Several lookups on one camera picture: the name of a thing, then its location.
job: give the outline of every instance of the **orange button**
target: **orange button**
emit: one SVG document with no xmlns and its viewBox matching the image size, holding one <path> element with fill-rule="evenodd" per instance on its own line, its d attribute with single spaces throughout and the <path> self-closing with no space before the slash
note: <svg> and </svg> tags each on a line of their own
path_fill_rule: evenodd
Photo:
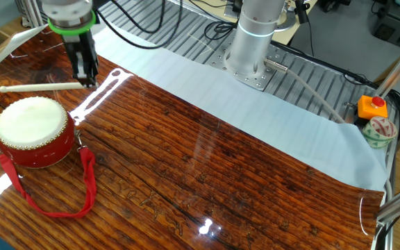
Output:
<svg viewBox="0 0 400 250">
<path fill-rule="evenodd" d="M 387 104 L 380 97 L 362 96 L 358 101 L 358 115 L 364 119 L 371 119 L 375 116 L 387 118 Z"/>
</svg>

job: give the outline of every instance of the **metal ring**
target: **metal ring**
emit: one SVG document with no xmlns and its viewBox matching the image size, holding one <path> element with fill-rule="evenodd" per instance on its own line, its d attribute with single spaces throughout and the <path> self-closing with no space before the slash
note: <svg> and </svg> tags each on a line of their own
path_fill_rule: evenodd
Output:
<svg viewBox="0 0 400 250">
<path fill-rule="evenodd" d="M 82 147 L 83 143 L 81 142 L 80 135 L 81 135 L 81 131 L 80 130 L 75 131 L 75 136 L 78 139 L 78 143 L 80 144 L 80 147 Z"/>
<path fill-rule="evenodd" d="M 88 147 L 88 146 L 81 146 L 81 147 L 77 148 L 76 151 L 80 153 L 80 149 L 83 149 L 85 147 Z"/>
</svg>

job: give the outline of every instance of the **green ring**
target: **green ring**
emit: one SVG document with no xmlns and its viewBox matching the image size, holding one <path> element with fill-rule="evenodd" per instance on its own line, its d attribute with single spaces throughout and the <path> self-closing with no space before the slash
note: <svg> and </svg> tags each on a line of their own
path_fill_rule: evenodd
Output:
<svg viewBox="0 0 400 250">
<path fill-rule="evenodd" d="M 47 19 L 47 22 L 49 23 L 50 29 L 59 35 L 80 35 L 86 31 L 90 30 L 90 28 L 92 28 L 92 26 L 95 24 L 96 20 L 97 20 L 97 17 L 95 16 L 95 13 L 92 11 L 92 20 L 90 20 L 89 24 L 87 24 L 81 28 L 78 28 L 76 30 L 63 30 L 61 28 L 58 28 L 52 24 L 52 22 L 50 21 L 50 18 Z"/>
</svg>

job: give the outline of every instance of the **aluminum rail table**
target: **aluminum rail table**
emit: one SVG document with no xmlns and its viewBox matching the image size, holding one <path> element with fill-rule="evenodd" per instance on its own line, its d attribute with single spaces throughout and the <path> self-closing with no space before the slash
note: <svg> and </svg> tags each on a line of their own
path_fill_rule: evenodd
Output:
<svg viewBox="0 0 400 250">
<path fill-rule="evenodd" d="M 161 1 L 117 1 L 134 19 L 145 28 L 155 28 L 158 25 Z M 171 33 L 177 22 L 178 4 L 176 1 L 167 1 L 165 6 L 165 20 L 162 29 L 156 34 L 150 35 L 143 33 L 119 10 L 113 3 L 108 2 L 100 7 L 101 13 L 106 19 L 115 26 L 128 31 L 146 41 L 154 44 L 164 42 Z M 172 42 L 165 48 L 201 64 L 208 64 L 212 67 L 219 66 L 222 61 L 218 56 L 232 42 L 235 31 L 220 40 L 209 40 L 204 35 L 205 27 L 220 17 L 211 17 L 199 9 L 184 4 L 182 21 L 179 26 L 178 34 Z M 208 35 L 213 37 L 214 31 L 209 31 Z M 342 73 L 323 65 L 318 65 L 300 56 L 288 53 L 282 49 L 270 45 L 267 57 L 273 61 L 285 65 L 304 79 L 317 93 L 334 107 L 334 109 L 345 119 L 347 123 L 353 123 L 354 109 L 346 103 L 356 103 L 362 95 L 373 95 L 374 89 L 368 86 L 351 84 Z M 258 88 L 256 79 L 253 86 Z M 288 75 L 278 72 L 267 72 L 265 75 L 266 86 L 261 91 L 273 94 L 274 96 L 290 102 L 300 108 L 308 110 L 316 115 L 333 119 L 331 114 L 323 109 L 323 106 L 313 102 L 313 97 L 305 89 Z M 396 106 L 388 105 L 389 119 L 399 128 L 399 116 Z M 394 191 L 394 156 L 397 151 L 397 140 L 393 140 L 387 148 L 386 166 L 390 175 L 392 190 Z M 386 249 L 392 246 L 392 231 L 386 241 Z"/>
</svg>

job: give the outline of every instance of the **wooden table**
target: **wooden table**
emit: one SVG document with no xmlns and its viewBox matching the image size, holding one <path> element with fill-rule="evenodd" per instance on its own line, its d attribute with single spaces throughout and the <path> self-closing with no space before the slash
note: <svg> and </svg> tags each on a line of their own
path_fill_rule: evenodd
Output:
<svg viewBox="0 0 400 250">
<path fill-rule="evenodd" d="M 70 81 L 57 44 L 47 32 L 23 44 L 0 64 L 0 85 Z M 99 62 L 102 83 L 117 66 Z M 73 110 L 92 91 L 0 93 L 0 112 L 37 95 Z M 370 249 L 383 193 L 340 183 L 137 76 L 79 129 L 96 155 L 98 188 L 81 219 L 35 212 L 0 166 L 0 236 L 15 248 Z M 83 206 L 76 150 L 52 167 L 17 171 L 43 210 Z"/>
</svg>

